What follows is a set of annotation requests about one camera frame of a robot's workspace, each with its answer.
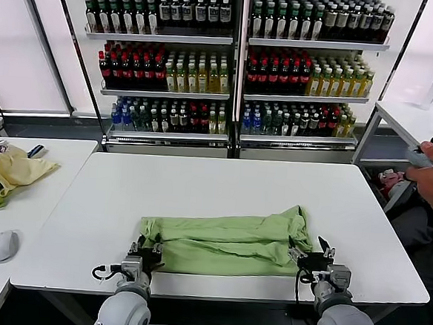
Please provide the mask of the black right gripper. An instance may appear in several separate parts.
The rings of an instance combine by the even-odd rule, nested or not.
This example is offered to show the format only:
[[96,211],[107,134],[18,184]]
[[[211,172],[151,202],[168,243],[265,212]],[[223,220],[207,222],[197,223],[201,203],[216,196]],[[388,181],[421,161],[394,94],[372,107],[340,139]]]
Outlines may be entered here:
[[331,247],[321,236],[318,237],[318,240],[323,253],[304,253],[297,247],[291,236],[288,236],[288,256],[297,263],[299,270],[309,275],[312,275],[313,272],[326,272],[328,267],[334,263],[335,248]]

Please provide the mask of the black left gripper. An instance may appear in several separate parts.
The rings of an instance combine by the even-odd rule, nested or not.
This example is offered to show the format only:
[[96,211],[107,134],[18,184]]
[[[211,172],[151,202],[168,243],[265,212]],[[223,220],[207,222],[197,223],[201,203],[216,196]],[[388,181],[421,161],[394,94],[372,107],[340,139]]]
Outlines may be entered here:
[[162,236],[161,234],[155,236],[153,248],[143,247],[145,240],[145,236],[141,234],[136,242],[132,242],[126,256],[126,263],[139,261],[142,271],[150,274],[165,265],[162,261]]

